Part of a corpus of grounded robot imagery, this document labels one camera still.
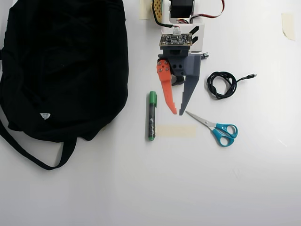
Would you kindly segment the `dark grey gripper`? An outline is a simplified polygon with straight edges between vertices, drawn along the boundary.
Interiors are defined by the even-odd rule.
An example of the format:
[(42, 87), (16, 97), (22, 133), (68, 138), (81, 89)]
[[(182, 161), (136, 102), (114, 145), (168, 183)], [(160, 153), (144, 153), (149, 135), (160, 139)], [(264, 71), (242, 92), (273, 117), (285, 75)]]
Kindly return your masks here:
[(173, 100), (172, 75), (186, 76), (179, 111), (179, 115), (183, 115), (199, 81), (201, 55), (189, 53), (189, 46), (162, 46), (160, 49), (163, 53), (158, 55), (161, 59), (157, 62), (157, 73), (166, 105), (173, 114), (177, 114), (177, 110)]

